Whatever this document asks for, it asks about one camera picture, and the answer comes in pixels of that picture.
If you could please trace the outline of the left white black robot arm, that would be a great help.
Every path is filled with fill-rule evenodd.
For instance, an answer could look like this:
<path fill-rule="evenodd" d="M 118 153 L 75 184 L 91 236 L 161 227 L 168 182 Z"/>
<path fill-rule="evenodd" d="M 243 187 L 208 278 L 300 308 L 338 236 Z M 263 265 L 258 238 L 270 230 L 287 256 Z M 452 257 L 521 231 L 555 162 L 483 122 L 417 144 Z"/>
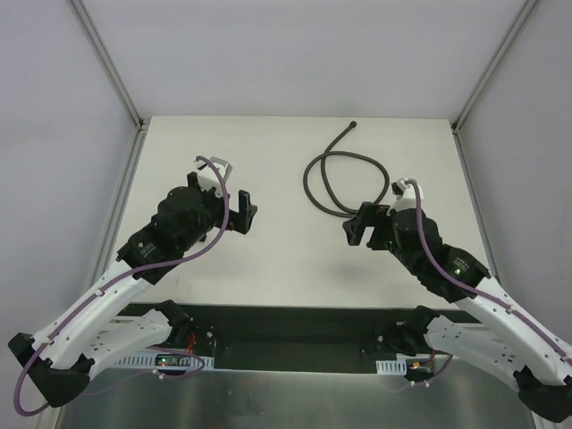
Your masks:
<path fill-rule="evenodd" d="M 117 258 L 89 290 L 50 325 L 34 333 L 19 332 L 8 347 L 22 366 L 13 393 L 18 414 L 21 387 L 30 379 L 47 407 L 76 399 L 107 367 L 144 348 L 178 348 L 196 330 L 174 301 L 154 305 L 135 321 L 102 332 L 138 295 L 157 285 L 173 268 L 189 261 L 187 251 L 206 240 L 212 229 L 247 234 L 257 213 L 245 190 L 238 208 L 229 208 L 225 182 L 191 172 L 185 186 L 171 189 L 149 223 L 134 232 Z"/>

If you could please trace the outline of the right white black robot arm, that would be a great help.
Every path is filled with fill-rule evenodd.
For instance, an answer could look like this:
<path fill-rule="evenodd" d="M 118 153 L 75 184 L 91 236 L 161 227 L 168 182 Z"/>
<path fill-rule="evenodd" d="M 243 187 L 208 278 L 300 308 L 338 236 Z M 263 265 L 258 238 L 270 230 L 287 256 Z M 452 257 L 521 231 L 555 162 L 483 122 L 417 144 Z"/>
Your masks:
<path fill-rule="evenodd" d="M 432 294 L 497 337 L 488 340 L 418 306 L 382 333 L 385 347 L 408 356 L 426 348 L 452 354 L 506 383 L 537 416 L 553 423 L 571 416 L 570 345 L 542 328 L 470 253 L 444 243 L 434 220 L 413 208 L 365 203 L 342 228 L 350 246 L 372 228 L 368 248 L 390 252 Z"/>

